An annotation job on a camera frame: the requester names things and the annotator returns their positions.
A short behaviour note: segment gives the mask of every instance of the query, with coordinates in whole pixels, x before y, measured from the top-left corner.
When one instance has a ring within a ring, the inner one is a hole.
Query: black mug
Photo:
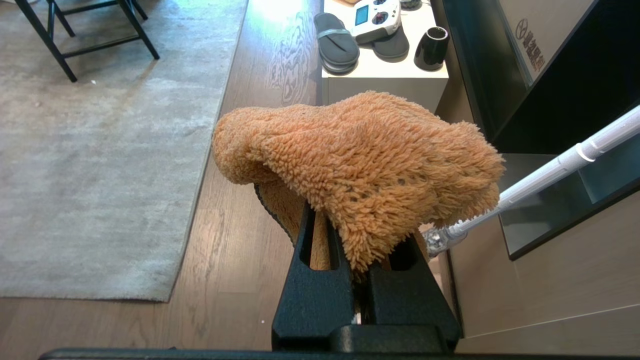
[[[442,67],[444,56],[447,53],[449,34],[440,26],[429,28],[420,39],[420,44],[415,50],[413,62],[422,70],[434,71]]]

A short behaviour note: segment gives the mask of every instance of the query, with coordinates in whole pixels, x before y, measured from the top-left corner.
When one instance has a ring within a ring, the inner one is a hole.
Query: black slipper
[[[358,63],[360,49],[342,21],[332,13],[319,13],[314,17],[314,24],[324,68],[335,74],[352,71]]]
[[[407,40],[402,24],[398,30],[380,40],[371,43],[376,56],[385,61],[394,61],[404,58],[409,53],[409,40]]]

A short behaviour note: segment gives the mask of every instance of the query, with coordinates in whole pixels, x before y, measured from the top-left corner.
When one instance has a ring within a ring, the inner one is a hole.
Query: area rug
[[[140,4],[161,59],[140,41],[78,56],[71,83],[0,3],[0,297],[170,298],[246,1]],[[68,20],[64,51],[134,34],[117,6]]]

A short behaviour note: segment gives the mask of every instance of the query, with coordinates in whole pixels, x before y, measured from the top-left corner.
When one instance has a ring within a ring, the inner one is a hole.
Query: mop head
[[[254,183],[293,242],[305,200],[324,213],[357,272],[420,224],[448,226],[495,207],[504,171],[475,125],[376,92],[329,106],[234,110],[218,122],[213,149],[220,172]]]

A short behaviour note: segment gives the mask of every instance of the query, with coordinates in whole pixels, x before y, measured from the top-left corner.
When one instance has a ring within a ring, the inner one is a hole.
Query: game controller
[[[356,4],[351,36],[358,44],[373,42],[398,30],[400,0],[364,0]]]

